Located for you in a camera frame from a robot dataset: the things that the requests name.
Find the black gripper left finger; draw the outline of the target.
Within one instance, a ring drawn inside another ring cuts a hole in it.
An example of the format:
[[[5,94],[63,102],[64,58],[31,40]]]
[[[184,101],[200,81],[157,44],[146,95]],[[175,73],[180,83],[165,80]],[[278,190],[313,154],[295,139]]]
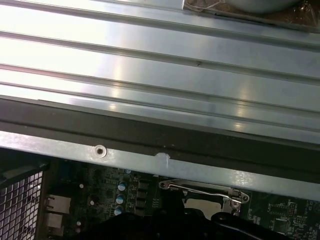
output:
[[[82,233],[83,240],[181,240],[183,202],[177,193],[162,194],[151,216],[122,213]]]

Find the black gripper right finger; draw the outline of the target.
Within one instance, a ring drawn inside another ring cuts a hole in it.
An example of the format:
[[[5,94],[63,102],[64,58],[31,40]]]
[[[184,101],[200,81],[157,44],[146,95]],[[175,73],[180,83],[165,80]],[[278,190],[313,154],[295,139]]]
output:
[[[180,190],[179,196],[186,204],[189,200],[196,200],[196,206],[185,207],[186,220],[183,224],[184,240],[288,240],[289,237],[264,228],[255,223],[238,217],[241,205],[250,197],[241,191],[231,195],[223,192],[202,190]],[[201,203],[217,202],[221,211],[215,214],[209,212],[209,205]]]

